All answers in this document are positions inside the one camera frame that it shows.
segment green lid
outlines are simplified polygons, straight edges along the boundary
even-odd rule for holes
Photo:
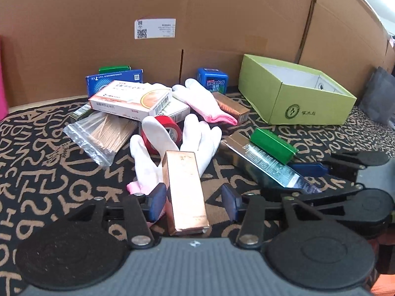
[[[102,67],[99,69],[99,74],[102,73],[111,73],[111,72],[120,72],[120,71],[128,71],[130,70],[129,65],[118,65],[112,67]]]
[[[286,165],[298,150],[267,129],[255,129],[250,141]]]

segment blue handle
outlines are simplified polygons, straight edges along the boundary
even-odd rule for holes
[[[152,204],[149,209],[149,222],[155,222],[159,219],[159,215],[162,212],[163,207],[166,203],[167,190],[164,183],[159,183],[148,195],[152,197]]]
[[[223,184],[221,186],[221,199],[230,221],[237,221],[238,207],[242,204],[241,195],[229,185]]]
[[[329,172],[321,163],[289,163],[288,166],[303,177],[323,177]]]

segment metal screw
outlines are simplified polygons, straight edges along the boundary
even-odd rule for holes
[[[151,242],[151,238],[145,235],[138,235],[132,238],[132,243],[137,246],[145,246]]]
[[[255,245],[259,242],[258,236],[255,235],[242,235],[239,240],[245,245]]]

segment green shoebox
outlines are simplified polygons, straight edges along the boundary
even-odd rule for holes
[[[341,125],[356,98],[325,73],[245,54],[238,89],[272,125]]]

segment pink glove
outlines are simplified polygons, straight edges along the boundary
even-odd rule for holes
[[[222,111],[211,92],[195,79],[186,79],[185,87],[181,84],[173,86],[173,97],[189,105],[207,122],[223,121],[233,126],[237,125],[237,120]]]

